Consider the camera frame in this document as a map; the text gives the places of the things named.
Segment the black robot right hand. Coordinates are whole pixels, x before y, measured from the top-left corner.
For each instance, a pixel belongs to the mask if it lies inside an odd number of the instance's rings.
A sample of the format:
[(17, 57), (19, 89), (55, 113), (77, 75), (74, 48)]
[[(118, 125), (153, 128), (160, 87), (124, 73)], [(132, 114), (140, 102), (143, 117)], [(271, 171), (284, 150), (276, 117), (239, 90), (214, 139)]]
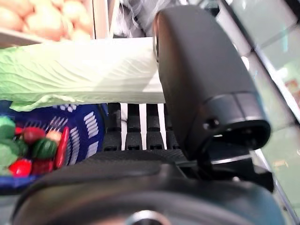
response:
[(39, 179), (14, 225), (283, 225), (272, 173), (250, 152), (269, 140), (263, 104), (230, 39), (195, 6), (160, 10), (153, 48), (170, 124), (189, 161), (101, 152)]

